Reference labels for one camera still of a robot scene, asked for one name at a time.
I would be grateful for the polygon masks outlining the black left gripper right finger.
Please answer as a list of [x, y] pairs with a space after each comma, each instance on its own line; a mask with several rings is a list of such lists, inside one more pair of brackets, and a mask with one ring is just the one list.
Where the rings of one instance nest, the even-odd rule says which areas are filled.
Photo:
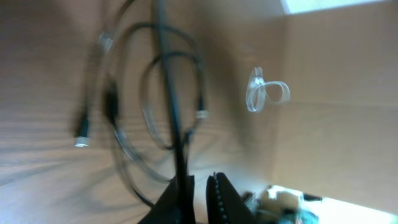
[[209, 224], [254, 224], [255, 218], [227, 176], [214, 173], [206, 183]]

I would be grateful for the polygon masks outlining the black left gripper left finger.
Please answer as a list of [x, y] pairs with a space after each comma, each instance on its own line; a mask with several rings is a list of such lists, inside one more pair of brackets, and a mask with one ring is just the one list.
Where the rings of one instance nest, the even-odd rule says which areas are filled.
[[188, 180], [189, 196], [184, 196], [184, 204], [180, 199], [181, 193], [177, 180], [173, 178], [150, 212], [139, 224], [196, 224], [193, 209], [195, 177], [190, 175]]

